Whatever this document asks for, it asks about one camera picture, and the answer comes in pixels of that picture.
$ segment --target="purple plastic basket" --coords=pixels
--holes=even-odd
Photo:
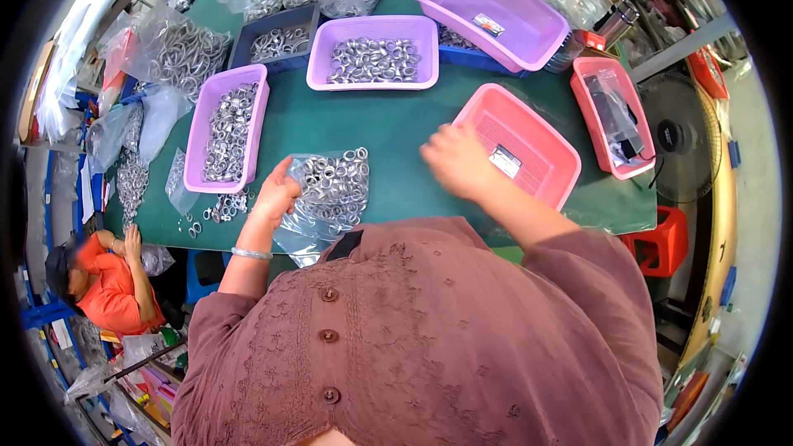
[[[376,40],[412,40],[421,60],[416,65],[416,83],[330,84],[331,51],[338,42],[367,37]],[[371,15],[334,19],[320,26],[314,37],[305,75],[309,88],[336,90],[425,90],[438,81],[438,25],[420,15]]]
[[[209,140],[209,117],[221,104],[223,94],[243,83],[259,82],[259,90],[253,101],[251,122],[248,126],[248,139],[243,155],[243,180],[228,183],[207,183],[201,178],[204,168],[204,147]],[[211,76],[201,87],[190,126],[185,152],[185,187],[199,193],[237,193],[256,176],[256,159],[259,156],[259,139],[262,136],[264,110],[270,96],[267,84],[267,67],[263,64],[244,65]]]
[[[424,14],[450,27],[512,73],[537,71],[570,32],[542,0],[418,0]],[[484,14],[504,29],[497,38],[473,23]]]

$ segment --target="green table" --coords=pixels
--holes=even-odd
[[[381,0],[375,14],[421,14],[414,0]],[[193,21],[234,35],[242,15],[231,14],[215,0],[195,0],[188,11]],[[287,154],[322,153],[365,146],[370,151],[370,203],[363,219],[382,223],[431,215],[463,215],[491,247],[512,246],[506,231],[477,206],[445,193],[419,155],[419,146],[435,129],[450,123],[471,95],[485,83],[502,84],[545,118],[581,157],[578,182],[562,212],[578,224],[621,234],[648,230],[656,223],[656,194],[648,190],[653,173],[619,181],[598,168],[589,133],[570,89],[571,72],[539,71],[522,80],[480,69],[441,64],[438,83],[428,90],[376,92],[314,92],[305,83],[306,69],[268,76],[267,104],[256,180],[259,190],[272,167]],[[162,152],[150,167],[149,187],[138,209],[137,224],[144,242],[194,249],[229,250],[244,217],[216,224],[200,219],[215,195],[203,195],[192,209],[202,221],[196,239],[189,225],[168,202],[164,187],[176,148],[185,149],[192,114],[173,128]],[[114,196],[104,215],[105,227],[121,233],[121,206]]]

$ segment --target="bracelet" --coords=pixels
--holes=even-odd
[[[254,252],[253,250],[243,250],[242,248],[232,247],[232,255],[254,258],[257,261],[271,261],[272,253]]]

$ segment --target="red plastic stool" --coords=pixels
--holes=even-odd
[[[658,226],[652,231],[643,233],[622,234],[620,240],[636,257],[636,242],[640,243],[641,255],[644,259],[639,269],[644,275],[669,277],[677,271],[689,252],[689,225],[686,214],[680,209],[669,206],[658,206]]]

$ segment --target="cardboard box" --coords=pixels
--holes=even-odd
[[[33,139],[31,130],[36,120],[36,101],[41,93],[45,77],[52,62],[52,54],[55,52],[55,42],[45,43],[41,49],[39,60],[33,68],[33,75],[28,83],[28,91],[25,93],[25,100],[22,102],[22,114],[19,118],[19,139],[23,143],[30,143]]]

